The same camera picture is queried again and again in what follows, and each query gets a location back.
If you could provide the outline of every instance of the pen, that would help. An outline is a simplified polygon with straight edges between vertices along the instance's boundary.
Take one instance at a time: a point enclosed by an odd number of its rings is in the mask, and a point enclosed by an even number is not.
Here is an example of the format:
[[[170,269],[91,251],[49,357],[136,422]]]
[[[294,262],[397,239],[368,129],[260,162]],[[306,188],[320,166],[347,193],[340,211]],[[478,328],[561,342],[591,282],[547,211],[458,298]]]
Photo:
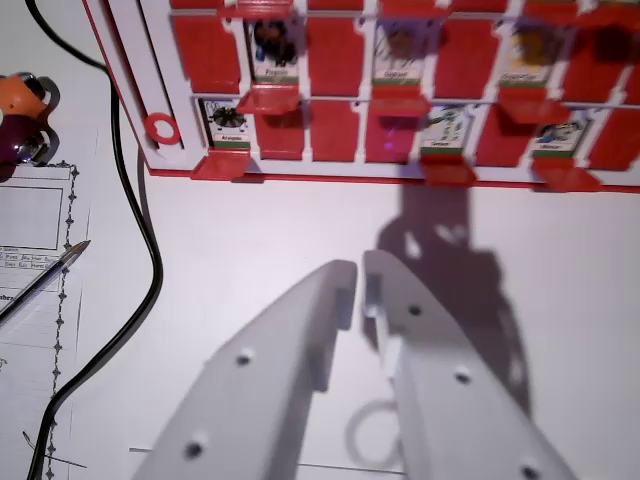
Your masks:
[[[29,285],[24,287],[22,291],[16,295],[13,300],[10,300],[2,310],[0,310],[0,327],[4,322],[9,320],[11,316],[16,314],[22,307],[24,307],[29,300],[31,300],[38,291],[42,290],[47,284],[56,278],[60,272],[69,267],[82,252],[89,246],[91,240],[85,240],[77,245],[74,245],[69,250],[60,255],[60,258],[49,265],[46,270],[33,279]]]

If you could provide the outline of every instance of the red ring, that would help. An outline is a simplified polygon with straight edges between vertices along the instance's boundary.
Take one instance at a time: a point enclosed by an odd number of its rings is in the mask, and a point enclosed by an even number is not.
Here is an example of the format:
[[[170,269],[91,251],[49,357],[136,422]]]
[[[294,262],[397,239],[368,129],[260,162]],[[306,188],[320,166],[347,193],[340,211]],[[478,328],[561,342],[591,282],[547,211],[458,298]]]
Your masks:
[[[171,128],[173,128],[173,135],[170,137],[160,136],[158,129],[156,128],[156,122],[158,121],[167,122],[171,125]],[[144,128],[151,138],[163,145],[175,145],[180,141],[180,130],[178,130],[178,125],[176,124],[176,121],[166,113],[156,112],[149,115],[144,121]]]

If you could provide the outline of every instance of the white table surface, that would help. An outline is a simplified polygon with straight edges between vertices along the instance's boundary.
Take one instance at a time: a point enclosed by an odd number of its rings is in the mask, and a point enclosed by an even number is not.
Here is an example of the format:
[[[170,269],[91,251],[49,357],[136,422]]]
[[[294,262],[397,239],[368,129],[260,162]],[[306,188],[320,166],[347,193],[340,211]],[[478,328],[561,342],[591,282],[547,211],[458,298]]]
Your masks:
[[[65,39],[99,58],[80,0],[40,3]],[[81,126],[99,132],[92,244],[78,262],[80,365],[138,305],[150,261],[116,176],[106,79],[50,43],[20,1],[2,2],[0,27],[2,73],[58,84],[51,123],[63,142]],[[123,122],[135,176],[136,144]],[[376,246],[406,260],[458,315],[579,478],[637,478],[640,196],[145,181],[164,288],[130,344],[73,397],[73,460],[89,466],[71,469],[73,480],[129,478],[129,449],[152,446],[218,346],[314,268],[359,262]],[[525,358],[519,384],[513,354]],[[330,391],[314,398],[301,461],[400,471],[392,398],[356,314],[339,336]],[[307,469],[305,478],[373,476]]]

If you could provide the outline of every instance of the pen tip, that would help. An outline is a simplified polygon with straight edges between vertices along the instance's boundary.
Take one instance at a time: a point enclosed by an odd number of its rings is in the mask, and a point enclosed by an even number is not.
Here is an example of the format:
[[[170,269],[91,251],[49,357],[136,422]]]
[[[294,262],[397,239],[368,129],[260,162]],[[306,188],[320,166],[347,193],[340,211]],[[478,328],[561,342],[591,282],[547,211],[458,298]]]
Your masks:
[[[86,248],[89,246],[90,243],[91,243],[91,240],[84,240],[84,241],[78,243],[77,245],[73,246],[73,248],[71,250],[76,255],[80,255],[82,252],[84,252],[86,250]]]

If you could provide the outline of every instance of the character card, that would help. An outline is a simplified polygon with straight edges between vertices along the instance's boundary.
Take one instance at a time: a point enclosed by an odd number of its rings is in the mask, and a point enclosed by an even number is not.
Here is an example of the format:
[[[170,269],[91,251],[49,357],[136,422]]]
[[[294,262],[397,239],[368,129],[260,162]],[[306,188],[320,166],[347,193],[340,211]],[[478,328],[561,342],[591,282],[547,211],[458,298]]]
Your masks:
[[[464,105],[433,106],[422,133],[422,153],[462,153],[472,118]]]
[[[553,28],[517,26],[503,59],[501,87],[546,85],[560,49],[561,39]]]
[[[588,110],[584,108],[573,109],[567,123],[541,125],[536,135],[533,155],[536,157],[572,157],[590,125]]]
[[[418,85],[428,49],[419,20],[380,20],[373,59],[375,85]]]
[[[298,81],[298,20],[258,20],[246,23],[256,82]]]
[[[237,99],[199,98],[209,145],[218,148],[250,148],[247,119],[236,111]]]

